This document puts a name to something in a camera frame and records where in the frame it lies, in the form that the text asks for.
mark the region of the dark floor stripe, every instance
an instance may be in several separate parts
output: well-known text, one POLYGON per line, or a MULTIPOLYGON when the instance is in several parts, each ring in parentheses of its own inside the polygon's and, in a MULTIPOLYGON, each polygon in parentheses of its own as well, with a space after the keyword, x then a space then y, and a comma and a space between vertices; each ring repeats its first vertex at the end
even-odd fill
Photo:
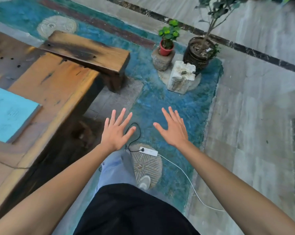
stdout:
POLYGON ((126 39, 126 40, 132 42, 132 43, 138 44, 142 47, 145 47, 145 48, 148 48, 151 50, 154 49, 155 42, 153 42, 152 40, 143 38, 143 37, 136 35, 132 32, 119 29, 116 26, 113 26, 105 21, 84 15, 84 14, 74 11, 68 7, 61 6, 58 3, 55 3, 51 0, 39 0, 39 3, 45 7, 48 7, 52 10, 63 13, 67 16, 70 16, 70 17, 76 19, 76 20, 86 22, 96 28, 102 29, 108 33, 119 36, 123 39, 126 39))
MULTIPOLYGON (((109 1, 111 3, 114 3, 114 4, 117 4, 119 6, 125 7, 127 9, 132 10, 132 11, 141 13, 143 15, 152 17, 152 18, 154 18, 156 20, 159 20, 161 22, 164 22, 164 23, 168 23, 171 20, 170 18, 168 18, 168 17, 166 17, 164 15, 161 15, 161 14, 158 14, 156 12, 150 11, 150 10, 145 9, 143 7, 139 7, 137 5, 126 2, 124 0, 107 0, 107 1, 109 1)), ((193 26, 184 24, 182 22, 179 22, 179 27, 181 27, 185 31, 190 31, 191 33, 196 34, 196 35, 205 34, 205 32, 203 30, 200 30, 200 29, 195 28, 193 26)), ((234 43, 232 41, 229 41, 227 39, 221 38, 221 37, 213 35, 213 34, 210 35, 210 38, 213 41, 215 41, 216 43, 220 43, 222 45, 233 48, 233 49, 235 49, 237 51, 240 51, 240 52, 246 53, 248 55, 251 55, 251 56, 253 56, 255 58, 264 60, 266 62, 272 63, 274 65, 277 65, 277 66, 280 66, 280 67, 285 68, 287 70, 295 72, 295 65, 292 64, 292 63, 288 63, 288 62, 286 62, 284 60, 281 60, 281 59, 275 58, 273 56, 267 55, 265 53, 262 53, 260 51, 255 50, 255 49, 245 47, 245 46, 243 46, 241 44, 234 43)))

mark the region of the left arm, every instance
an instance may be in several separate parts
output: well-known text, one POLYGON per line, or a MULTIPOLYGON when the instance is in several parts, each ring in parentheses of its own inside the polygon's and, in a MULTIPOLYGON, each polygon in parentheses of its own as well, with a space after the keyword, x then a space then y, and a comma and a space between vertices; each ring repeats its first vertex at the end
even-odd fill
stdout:
POLYGON ((136 130, 132 127, 126 135, 123 130, 132 113, 122 122, 126 109, 115 122, 105 121, 101 143, 87 155, 67 167, 31 195, 26 197, 0 219, 0 235, 51 234, 58 222, 76 200, 95 170, 112 152, 119 150, 136 130))

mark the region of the forearm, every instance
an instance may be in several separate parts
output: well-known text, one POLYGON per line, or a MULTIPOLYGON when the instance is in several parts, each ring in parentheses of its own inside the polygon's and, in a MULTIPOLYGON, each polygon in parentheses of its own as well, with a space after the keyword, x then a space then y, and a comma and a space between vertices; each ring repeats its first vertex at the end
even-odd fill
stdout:
POLYGON ((181 144, 178 150, 245 234, 295 234, 290 217, 192 143, 181 144))
POLYGON ((0 219, 0 234, 50 234, 95 170, 111 153, 105 145, 70 165, 0 219))

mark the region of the white sneaker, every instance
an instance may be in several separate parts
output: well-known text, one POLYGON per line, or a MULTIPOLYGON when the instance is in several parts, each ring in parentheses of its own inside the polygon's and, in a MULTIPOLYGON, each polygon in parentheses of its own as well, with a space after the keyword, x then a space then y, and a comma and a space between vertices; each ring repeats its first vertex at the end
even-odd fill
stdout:
POLYGON ((139 188, 148 190, 151 184, 151 178, 148 175, 141 177, 139 181, 139 188))

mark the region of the red pot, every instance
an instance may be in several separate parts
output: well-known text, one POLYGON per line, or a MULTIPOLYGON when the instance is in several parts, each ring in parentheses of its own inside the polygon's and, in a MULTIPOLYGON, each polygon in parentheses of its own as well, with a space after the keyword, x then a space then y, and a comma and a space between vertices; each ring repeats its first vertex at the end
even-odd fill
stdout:
POLYGON ((161 41, 161 43, 159 44, 159 46, 160 46, 159 54, 162 56, 168 56, 170 54, 170 52, 173 50, 174 45, 173 45, 172 49, 164 49, 162 47, 162 43, 163 43, 163 41, 161 41))

